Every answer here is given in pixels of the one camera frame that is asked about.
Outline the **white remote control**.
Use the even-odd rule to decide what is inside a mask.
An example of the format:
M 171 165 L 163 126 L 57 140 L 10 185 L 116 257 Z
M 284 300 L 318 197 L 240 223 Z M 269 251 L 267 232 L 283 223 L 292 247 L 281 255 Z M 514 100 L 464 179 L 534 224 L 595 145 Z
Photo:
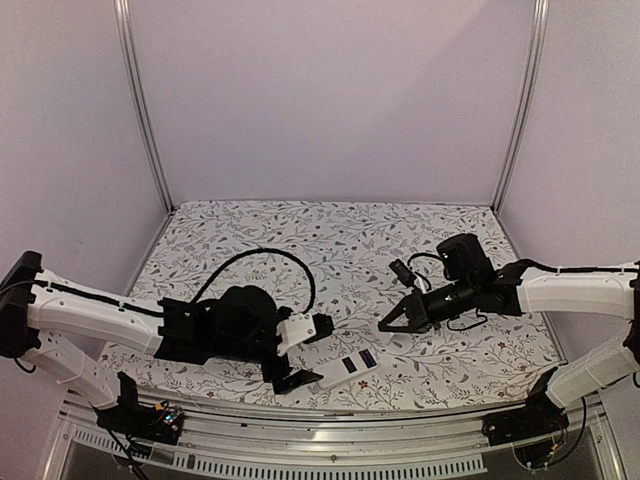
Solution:
M 368 369 L 360 358 L 360 351 L 369 351 L 375 358 L 378 366 Z M 379 367 L 379 361 L 376 356 L 369 350 L 363 349 L 350 353 L 344 357 L 329 361 L 315 368 L 313 372 L 321 374 L 323 379 L 317 382 L 321 390 L 330 390 L 336 386 L 346 382 L 358 379 Z

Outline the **purple AAA battery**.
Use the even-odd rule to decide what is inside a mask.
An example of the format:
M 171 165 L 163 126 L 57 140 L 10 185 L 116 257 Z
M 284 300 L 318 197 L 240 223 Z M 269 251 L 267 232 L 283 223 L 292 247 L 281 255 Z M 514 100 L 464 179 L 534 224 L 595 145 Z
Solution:
M 362 359 L 364 365 L 368 369 L 373 369 L 373 368 L 378 366 L 375 358 L 373 357 L 373 355 L 369 351 L 366 351 L 366 350 L 360 351 L 359 355 L 360 355 L 360 358 Z

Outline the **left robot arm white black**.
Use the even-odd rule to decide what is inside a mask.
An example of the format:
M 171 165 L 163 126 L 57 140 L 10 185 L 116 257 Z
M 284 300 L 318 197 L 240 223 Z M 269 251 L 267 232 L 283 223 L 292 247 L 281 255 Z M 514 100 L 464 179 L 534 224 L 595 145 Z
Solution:
M 319 380 L 294 372 L 289 351 L 330 336 L 332 319 L 279 307 L 255 286 L 231 287 L 218 299 L 135 300 L 70 282 L 24 252 L 1 282 L 1 354 L 43 369 L 79 393 L 128 434 L 148 426 L 133 380 L 104 370 L 66 339 L 73 333 L 116 343 L 156 359 L 203 365 L 225 359 L 260 366 L 263 380 L 286 394 Z

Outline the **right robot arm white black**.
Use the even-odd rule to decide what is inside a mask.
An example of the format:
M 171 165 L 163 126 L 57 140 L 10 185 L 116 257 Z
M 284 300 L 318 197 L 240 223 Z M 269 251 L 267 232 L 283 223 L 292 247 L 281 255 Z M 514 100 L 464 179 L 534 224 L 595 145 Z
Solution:
M 517 427 L 537 436 L 556 411 L 639 370 L 639 266 L 551 267 L 520 259 L 495 269 L 476 235 L 458 234 L 441 242 L 437 255 L 447 285 L 422 292 L 403 262 L 390 267 L 411 288 L 378 323 L 385 333 L 418 334 L 470 311 L 502 316 L 565 312 L 597 314 L 629 321 L 621 332 L 579 359 L 544 373 L 517 415 Z

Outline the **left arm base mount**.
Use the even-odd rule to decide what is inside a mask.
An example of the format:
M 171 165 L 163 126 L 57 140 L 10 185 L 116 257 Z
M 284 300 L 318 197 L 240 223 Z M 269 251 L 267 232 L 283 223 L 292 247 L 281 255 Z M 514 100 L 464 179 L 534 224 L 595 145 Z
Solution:
M 124 434 L 128 439 L 177 445 L 184 424 L 182 408 L 168 401 L 145 406 L 139 402 L 137 385 L 131 377 L 118 372 L 117 379 L 120 393 L 116 404 L 106 409 L 95 409 L 97 425 Z

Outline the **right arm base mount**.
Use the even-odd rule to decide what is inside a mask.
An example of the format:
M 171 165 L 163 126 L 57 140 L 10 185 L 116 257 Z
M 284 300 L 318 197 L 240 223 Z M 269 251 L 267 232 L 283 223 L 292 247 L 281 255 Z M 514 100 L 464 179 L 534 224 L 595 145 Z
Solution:
M 558 433 L 559 440 L 546 440 L 541 445 L 518 447 L 516 460 L 528 469 L 548 467 L 564 439 L 569 420 L 563 407 L 556 406 L 546 395 L 551 376 L 557 367 L 545 372 L 533 385 L 523 406 L 487 414 L 482 419 L 482 434 L 490 446 L 530 440 Z

